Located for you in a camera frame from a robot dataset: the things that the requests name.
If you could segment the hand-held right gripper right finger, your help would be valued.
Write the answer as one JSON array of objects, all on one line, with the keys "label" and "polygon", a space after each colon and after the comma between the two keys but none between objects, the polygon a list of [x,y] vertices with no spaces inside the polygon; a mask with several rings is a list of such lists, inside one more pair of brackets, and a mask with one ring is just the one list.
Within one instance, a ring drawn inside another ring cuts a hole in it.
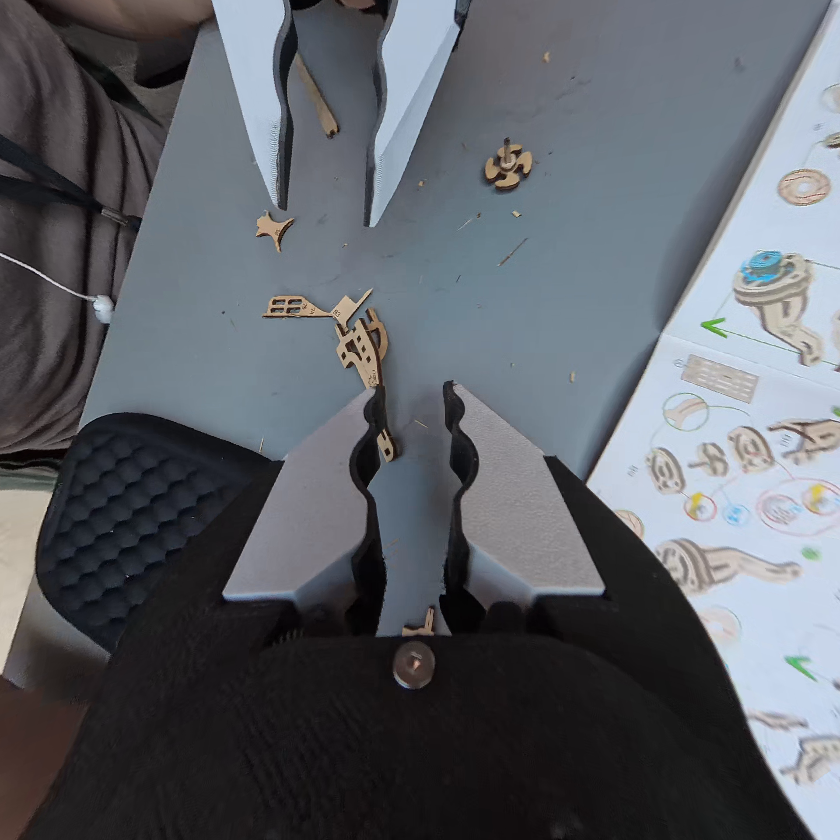
[{"label": "hand-held right gripper right finger", "polygon": [[527,613],[546,596],[601,596],[605,584],[543,451],[462,384],[444,384],[449,466],[460,482],[440,605],[452,634],[492,606]]}]

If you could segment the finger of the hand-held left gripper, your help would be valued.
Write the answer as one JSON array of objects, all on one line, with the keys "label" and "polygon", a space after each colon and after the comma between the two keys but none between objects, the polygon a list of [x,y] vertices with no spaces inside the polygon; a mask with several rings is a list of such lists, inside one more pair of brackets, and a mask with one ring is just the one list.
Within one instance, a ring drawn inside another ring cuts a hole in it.
[{"label": "finger of the hand-held left gripper", "polygon": [[470,1],[393,1],[376,46],[374,130],[366,151],[364,225],[377,225],[398,187]]},{"label": "finger of the hand-held left gripper", "polygon": [[213,1],[248,139],[272,204],[286,210],[293,121],[288,78],[298,52],[289,1]]}]

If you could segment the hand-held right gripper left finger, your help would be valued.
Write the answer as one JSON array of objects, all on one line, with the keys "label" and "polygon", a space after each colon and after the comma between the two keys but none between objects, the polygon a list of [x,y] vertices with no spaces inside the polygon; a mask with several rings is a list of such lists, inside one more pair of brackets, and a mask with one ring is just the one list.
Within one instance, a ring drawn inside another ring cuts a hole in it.
[{"label": "hand-held right gripper left finger", "polygon": [[226,602],[322,608],[374,635],[386,568],[369,485],[382,464],[385,389],[367,388],[283,459],[223,590]]}]

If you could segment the thin wooden stick part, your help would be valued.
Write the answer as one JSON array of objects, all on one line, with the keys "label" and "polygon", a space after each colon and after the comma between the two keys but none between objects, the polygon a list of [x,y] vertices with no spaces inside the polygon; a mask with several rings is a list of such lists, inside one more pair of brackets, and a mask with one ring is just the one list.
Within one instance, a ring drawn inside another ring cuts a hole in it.
[{"label": "thin wooden stick part", "polygon": [[340,131],[339,123],[300,52],[295,55],[295,67],[305,92],[314,107],[322,131],[328,139],[334,138]]}]

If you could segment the long slotted wooden model part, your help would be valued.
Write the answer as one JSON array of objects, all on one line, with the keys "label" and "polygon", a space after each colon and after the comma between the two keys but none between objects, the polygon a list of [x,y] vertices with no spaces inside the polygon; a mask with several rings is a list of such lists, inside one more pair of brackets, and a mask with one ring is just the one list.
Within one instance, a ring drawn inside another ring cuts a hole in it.
[{"label": "long slotted wooden model part", "polygon": [[344,369],[353,367],[364,387],[384,386],[382,362],[389,348],[389,335],[373,308],[367,308],[351,328],[334,325],[339,338],[337,355]]}]

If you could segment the person's left forearm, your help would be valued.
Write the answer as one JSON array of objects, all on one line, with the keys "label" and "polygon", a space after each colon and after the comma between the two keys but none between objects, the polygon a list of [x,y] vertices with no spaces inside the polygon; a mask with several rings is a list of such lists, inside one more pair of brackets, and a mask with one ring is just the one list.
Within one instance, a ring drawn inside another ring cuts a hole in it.
[{"label": "person's left forearm", "polygon": [[101,2],[96,28],[134,40],[179,35],[214,16],[211,1]]}]

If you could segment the small wooden gear wheel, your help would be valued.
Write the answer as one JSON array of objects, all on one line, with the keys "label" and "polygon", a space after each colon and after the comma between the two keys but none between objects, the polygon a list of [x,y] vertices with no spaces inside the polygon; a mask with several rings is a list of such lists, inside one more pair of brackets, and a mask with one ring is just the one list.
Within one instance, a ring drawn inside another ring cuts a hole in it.
[{"label": "small wooden gear wheel", "polygon": [[486,182],[492,184],[496,190],[507,192],[528,178],[532,167],[532,153],[506,137],[496,154],[487,158],[484,175]]}]

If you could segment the small curved wooden part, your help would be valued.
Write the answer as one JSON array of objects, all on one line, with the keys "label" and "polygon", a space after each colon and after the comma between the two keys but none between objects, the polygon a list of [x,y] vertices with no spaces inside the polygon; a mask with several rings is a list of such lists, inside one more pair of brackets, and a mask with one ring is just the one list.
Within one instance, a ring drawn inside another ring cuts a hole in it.
[{"label": "small curved wooden part", "polygon": [[266,210],[257,218],[255,236],[257,238],[269,238],[273,242],[276,252],[281,254],[282,240],[295,221],[294,217],[278,221],[273,218],[270,211]]}]

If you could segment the black mesh wrist rest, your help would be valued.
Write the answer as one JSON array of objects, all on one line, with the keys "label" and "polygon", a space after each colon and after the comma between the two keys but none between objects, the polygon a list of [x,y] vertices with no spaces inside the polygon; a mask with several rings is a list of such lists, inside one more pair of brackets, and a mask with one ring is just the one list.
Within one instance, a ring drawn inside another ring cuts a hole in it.
[{"label": "black mesh wrist rest", "polygon": [[92,420],[60,463],[38,535],[47,603],[112,654],[167,564],[269,463],[150,414]]}]

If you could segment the open instruction booklet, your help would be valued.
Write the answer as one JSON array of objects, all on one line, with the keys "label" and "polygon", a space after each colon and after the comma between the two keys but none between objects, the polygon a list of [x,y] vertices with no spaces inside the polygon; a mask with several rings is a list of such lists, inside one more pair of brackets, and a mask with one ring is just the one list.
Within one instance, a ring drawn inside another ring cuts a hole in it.
[{"label": "open instruction booklet", "polygon": [[838,2],[588,481],[672,574],[839,837]]}]

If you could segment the person's grey brown clothing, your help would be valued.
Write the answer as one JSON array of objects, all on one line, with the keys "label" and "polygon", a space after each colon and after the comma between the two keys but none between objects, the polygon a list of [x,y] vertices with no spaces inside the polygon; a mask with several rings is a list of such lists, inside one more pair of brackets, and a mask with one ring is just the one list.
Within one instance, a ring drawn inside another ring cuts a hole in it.
[{"label": "person's grey brown clothing", "polygon": [[[2,137],[141,217],[166,131],[113,100],[43,13],[100,31],[101,3],[1,3]],[[2,254],[13,258],[1,271],[3,458],[60,452],[75,436],[107,332],[92,299],[118,299],[136,236],[81,206],[2,196]]]}]

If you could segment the wooden window frame part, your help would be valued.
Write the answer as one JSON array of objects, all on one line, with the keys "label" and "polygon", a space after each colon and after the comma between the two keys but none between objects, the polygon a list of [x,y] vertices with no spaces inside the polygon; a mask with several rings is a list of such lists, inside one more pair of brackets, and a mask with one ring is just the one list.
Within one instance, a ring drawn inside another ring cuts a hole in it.
[{"label": "wooden window frame part", "polygon": [[303,296],[272,297],[261,317],[263,319],[330,319],[346,328],[351,316],[361,308],[372,292],[372,288],[366,290],[357,301],[344,296],[331,309],[321,309]]}]

